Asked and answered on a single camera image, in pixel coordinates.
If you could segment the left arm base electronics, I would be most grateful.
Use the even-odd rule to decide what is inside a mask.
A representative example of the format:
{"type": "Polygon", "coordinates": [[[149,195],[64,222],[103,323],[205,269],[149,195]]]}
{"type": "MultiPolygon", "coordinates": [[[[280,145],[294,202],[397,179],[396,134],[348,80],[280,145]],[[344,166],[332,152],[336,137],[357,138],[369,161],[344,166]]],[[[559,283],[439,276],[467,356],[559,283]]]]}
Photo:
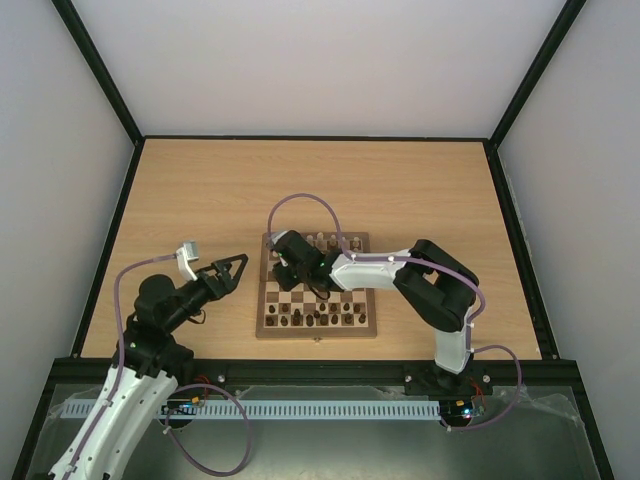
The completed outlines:
{"type": "Polygon", "coordinates": [[[206,406],[209,398],[207,389],[191,389],[171,396],[165,405],[160,409],[161,419],[163,423],[167,416],[170,416],[169,426],[174,429],[186,427],[195,415],[206,406]]]}

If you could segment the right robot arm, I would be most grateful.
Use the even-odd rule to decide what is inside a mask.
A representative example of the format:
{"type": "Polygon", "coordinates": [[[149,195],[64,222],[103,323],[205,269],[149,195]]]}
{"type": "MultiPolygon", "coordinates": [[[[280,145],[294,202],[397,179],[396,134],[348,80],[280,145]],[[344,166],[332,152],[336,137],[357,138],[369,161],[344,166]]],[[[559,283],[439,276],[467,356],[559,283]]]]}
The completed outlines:
{"type": "Polygon", "coordinates": [[[322,252],[297,231],[270,233],[278,256],[273,271],[290,290],[304,284],[319,294],[357,289],[396,291],[435,331],[434,365],[425,381],[452,395],[471,379],[471,323],[486,307],[479,279],[429,240],[391,253],[362,253],[345,247],[322,252]]]}

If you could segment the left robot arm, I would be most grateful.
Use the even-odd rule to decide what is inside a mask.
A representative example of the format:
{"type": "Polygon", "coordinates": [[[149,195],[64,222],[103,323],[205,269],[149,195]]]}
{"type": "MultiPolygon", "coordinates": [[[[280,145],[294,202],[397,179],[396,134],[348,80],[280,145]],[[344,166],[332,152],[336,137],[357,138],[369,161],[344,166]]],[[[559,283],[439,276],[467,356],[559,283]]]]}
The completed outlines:
{"type": "Polygon", "coordinates": [[[184,284],[176,286],[164,274],[141,282],[132,313],[116,317],[117,348],[99,397],[45,478],[121,478],[160,407],[187,389],[194,353],[173,333],[237,288],[248,257],[239,254],[194,270],[190,264],[198,255],[191,243],[170,257],[184,284]]]}

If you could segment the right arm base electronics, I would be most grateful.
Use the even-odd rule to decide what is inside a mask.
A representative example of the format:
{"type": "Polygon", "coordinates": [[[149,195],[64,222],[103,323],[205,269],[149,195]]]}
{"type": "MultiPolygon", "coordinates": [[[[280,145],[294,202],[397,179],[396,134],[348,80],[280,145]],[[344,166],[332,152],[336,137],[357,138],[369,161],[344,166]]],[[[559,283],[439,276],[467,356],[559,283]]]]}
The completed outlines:
{"type": "Polygon", "coordinates": [[[489,419],[489,397],[493,394],[492,387],[475,381],[469,386],[469,394],[439,402],[439,423],[445,429],[468,429],[489,419]]]}

